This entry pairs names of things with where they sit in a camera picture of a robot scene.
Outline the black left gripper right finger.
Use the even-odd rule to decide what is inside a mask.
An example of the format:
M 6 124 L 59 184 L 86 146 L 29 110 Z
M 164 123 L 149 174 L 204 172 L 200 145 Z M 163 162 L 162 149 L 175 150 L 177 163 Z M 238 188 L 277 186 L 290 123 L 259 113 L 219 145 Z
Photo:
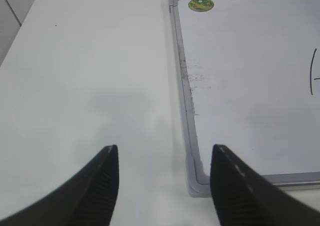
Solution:
M 289 196 L 223 144 L 212 148 L 210 192 L 222 226 L 318 226 L 319 211 Z

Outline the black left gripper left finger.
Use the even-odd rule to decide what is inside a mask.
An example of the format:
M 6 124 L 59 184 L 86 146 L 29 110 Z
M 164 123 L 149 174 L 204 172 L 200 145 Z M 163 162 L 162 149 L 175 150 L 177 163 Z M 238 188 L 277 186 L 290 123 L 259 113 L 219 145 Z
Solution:
M 119 152 L 105 146 L 78 173 L 2 226 L 108 226 L 119 192 Z

